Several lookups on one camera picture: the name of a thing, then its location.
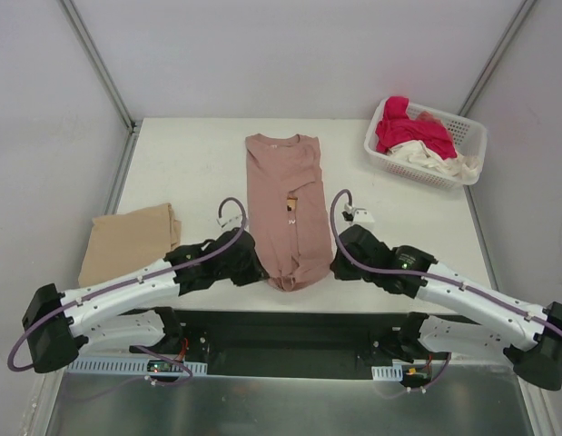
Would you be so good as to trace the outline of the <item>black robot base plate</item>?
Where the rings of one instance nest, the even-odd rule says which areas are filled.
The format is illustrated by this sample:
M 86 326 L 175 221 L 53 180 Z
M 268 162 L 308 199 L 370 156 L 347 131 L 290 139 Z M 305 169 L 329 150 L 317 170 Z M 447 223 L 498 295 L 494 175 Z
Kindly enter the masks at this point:
M 394 341 L 403 314 L 172 310 L 168 336 L 152 346 L 207 364 L 210 375 L 368 380 L 394 361 L 441 361 L 443 352 L 406 354 Z

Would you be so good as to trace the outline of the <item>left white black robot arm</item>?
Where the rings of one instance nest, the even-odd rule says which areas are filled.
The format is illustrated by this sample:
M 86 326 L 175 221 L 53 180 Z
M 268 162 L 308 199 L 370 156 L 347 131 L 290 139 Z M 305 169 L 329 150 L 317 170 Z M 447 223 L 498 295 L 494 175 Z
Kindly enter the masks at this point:
M 165 256 L 118 279 L 91 287 L 58 292 L 52 283 L 39 288 L 22 320 L 32 362 L 14 371 L 48 373 L 73 362 L 87 344 L 86 331 L 98 322 L 155 300 L 209 289 L 229 280 L 236 286 L 269 278 L 255 250 L 255 241 L 240 228 L 218 239 L 181 245 Z

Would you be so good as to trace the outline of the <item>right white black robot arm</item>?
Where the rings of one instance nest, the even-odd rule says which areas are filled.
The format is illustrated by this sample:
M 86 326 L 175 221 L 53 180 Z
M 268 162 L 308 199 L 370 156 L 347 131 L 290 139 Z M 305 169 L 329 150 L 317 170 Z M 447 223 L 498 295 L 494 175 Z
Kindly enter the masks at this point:
M 392 357 L 410 362 L 427 353 L 477 356 L 506 364 L 538 388 L 561 389 L 562 303 L 541 306 L 480 289 L 433 255 L 408 245 L 389 248 L 357 224 L 337 234 L 335 242 L 330 268 L 336 279 L 372 283 L 465 319 L 409 313 L 399 330 L 381 341 Z

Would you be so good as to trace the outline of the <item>dusty pink printed t shirt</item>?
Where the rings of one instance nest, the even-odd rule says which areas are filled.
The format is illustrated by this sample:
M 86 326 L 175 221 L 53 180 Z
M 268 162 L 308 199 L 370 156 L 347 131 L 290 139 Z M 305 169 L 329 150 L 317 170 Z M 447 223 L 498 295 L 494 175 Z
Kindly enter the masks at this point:
M 322 280 L 333 253 L 319 139 L 254 134 L 245 147 L 249 232 L 269 284 L 294 292 Z

